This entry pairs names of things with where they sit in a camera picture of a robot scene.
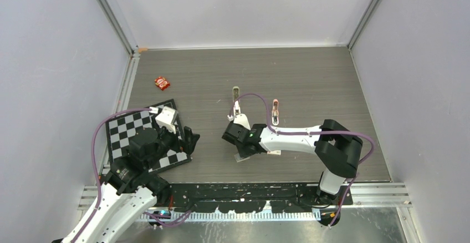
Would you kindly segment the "staple tray with staples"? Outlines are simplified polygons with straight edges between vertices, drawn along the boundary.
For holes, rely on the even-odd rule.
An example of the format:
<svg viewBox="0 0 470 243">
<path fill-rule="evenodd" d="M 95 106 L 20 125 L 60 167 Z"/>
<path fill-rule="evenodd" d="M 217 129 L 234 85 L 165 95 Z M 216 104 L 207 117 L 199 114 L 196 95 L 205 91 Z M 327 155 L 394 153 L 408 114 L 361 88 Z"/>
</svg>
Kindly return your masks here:
<svg viewBox="0 0 470 243">
<path fill-rule="evenodd" d="M 250 158 L 250 156 L 243 156 L 240 153 L 237 153 L 237 154 L 234 155 L 234 158 L 235 158 L 236 162 L 239 163 L 241 161 L 248 160 Z"/>
</svg>

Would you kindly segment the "white staple box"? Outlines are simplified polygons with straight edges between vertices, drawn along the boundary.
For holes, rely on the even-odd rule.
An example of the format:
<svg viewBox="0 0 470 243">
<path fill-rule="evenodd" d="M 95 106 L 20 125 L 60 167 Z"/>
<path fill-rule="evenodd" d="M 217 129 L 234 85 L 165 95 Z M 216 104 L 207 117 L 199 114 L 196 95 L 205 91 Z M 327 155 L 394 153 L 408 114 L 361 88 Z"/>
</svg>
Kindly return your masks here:
<svg viewBox="0 0 470 243">
<path fill-rule="evenodd" d="M 273 150 L 273 151 L 268 151 L 267 155 L 274 155 L 274 156 L 280 156 L 282 154 L 281 150 Z"/>
</svg>

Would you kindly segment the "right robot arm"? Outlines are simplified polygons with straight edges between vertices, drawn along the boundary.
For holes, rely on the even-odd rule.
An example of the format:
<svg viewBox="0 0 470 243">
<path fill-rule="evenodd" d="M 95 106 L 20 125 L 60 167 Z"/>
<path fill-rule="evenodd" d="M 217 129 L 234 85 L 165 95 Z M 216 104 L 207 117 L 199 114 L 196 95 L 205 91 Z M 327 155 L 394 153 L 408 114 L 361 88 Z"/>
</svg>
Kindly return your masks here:
<svg viewBox="0 0 470 243">
<path fill-rule="evenodd" d="M 278 128 L 266 124 L 246 127 L 229 122 L 222 139 L 238 150 L 238 160 L 270 151 L 294 151 L 315 154 L 325 165 L 316 190 L 317 199 L 331 204 L 340 187 L 357 174 L 363 141 L 332 119 L 308 128 Z"/>
</svg>

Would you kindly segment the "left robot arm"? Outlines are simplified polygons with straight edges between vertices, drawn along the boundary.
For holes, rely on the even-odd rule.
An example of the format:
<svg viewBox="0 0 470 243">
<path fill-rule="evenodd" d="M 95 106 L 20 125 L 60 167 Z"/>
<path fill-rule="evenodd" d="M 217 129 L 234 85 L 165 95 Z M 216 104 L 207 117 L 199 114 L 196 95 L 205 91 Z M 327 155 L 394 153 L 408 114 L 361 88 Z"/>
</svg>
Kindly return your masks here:
<svg viewBox="0 0 470 243">
<path fill-rule="evenodd" d="M 169 202 L 170 184 L 149 170 L 169 151 L 192 154 L 199 139 L 187 126 L 183 136 L 164 126 L 138 130 L 129 139 L 127 154 L 114 160 L 100 183 L 94 205 L 57 241 L 115 242 L 148 208 Z"/>
</svg>

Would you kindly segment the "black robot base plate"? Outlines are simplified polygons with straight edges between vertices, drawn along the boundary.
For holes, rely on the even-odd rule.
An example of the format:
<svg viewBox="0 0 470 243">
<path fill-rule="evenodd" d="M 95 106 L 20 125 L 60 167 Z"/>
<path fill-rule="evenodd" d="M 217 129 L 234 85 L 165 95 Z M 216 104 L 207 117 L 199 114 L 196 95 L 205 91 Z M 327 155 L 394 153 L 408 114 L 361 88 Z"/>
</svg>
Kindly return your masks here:
<svg viewBox="0 0 470 243">
<path fill-rule="evenodd" d="M 333 199 L 318 198 L 316 183 L 182 183 L 171 184 L 157 199 L 157 207 L 170 207 L 177 212 L 193 213 L 220 211 L 237 214 L 307 212 L 313 207 L 336 207 L 353 204 L 346 187 L 340 188 Z"/>
</svg>

